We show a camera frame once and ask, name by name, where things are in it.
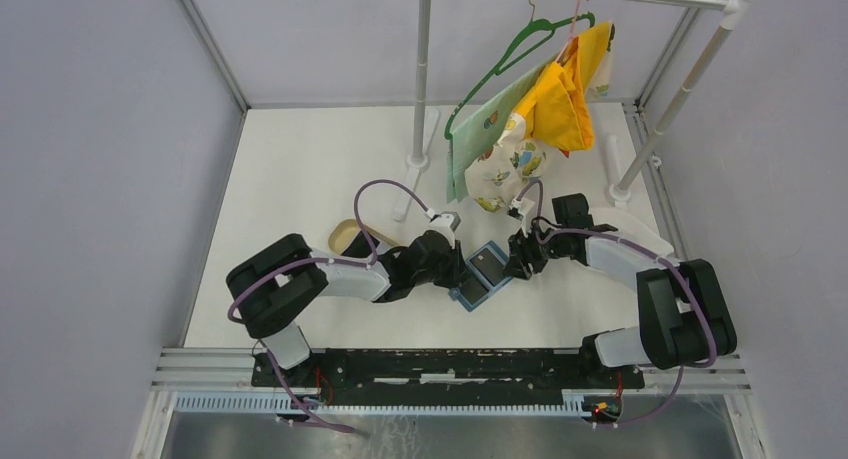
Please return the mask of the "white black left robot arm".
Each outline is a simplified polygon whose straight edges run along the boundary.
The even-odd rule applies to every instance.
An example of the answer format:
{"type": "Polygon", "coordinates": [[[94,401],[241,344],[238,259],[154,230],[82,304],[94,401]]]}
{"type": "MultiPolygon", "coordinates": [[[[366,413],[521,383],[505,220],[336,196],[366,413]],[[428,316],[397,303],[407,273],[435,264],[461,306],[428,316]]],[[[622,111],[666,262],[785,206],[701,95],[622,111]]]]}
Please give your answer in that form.
{"type": "Polygon", "coordinates": [[[290,386],[314,373],[311,348],[297,317],[319,297],[392,303],[432,284],[457,289],[470,278],[459,242],[427,230],[409,245],[380,246],[372,257],[353,248],[332,255],[308,246],[292,233],[266,247],[226,276],[233,302],[227,318],[245,327],[276,361],[275,371],[290,386]]]}

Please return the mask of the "beige oval card tray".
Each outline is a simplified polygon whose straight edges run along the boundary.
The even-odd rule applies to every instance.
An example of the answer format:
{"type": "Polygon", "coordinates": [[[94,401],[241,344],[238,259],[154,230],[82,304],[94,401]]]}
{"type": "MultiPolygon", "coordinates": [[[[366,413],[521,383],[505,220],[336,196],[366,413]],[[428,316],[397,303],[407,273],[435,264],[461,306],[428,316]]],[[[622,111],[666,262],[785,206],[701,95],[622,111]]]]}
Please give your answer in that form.
{"type": "MultiPolygon", "coordinates": [[[[365,226],[365,228],[372,238],[377,254],[383,254],[400,246],[397,241],[376,229],[370,226],[365,226]]],[[[355,219],[341,221],[330,233],[327,245],[332,253],[340,256],[367,259],[372,255],[371,248],[355,219]]]]}

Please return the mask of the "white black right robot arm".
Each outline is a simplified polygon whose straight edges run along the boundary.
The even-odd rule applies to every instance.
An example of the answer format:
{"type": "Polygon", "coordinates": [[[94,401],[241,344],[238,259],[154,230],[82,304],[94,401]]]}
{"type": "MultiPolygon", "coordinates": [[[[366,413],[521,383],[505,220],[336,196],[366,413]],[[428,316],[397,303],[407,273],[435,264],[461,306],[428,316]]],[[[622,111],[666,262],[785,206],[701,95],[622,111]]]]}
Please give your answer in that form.
{"type": "Polygon", "coordinates": [[[582,194],[552,204],[555,218],[548,220],[532,201],[512,200],[507,212],[521,226],[508,240],[505,274],[528,280],[549,261],[569,259],[636,294],[637,325],[583,339],[577,371],[585,384],[602,387],[624,366],[706,368],[736,351],[736,329],[709,262],[663,256],[596,223],[582,194]]]}

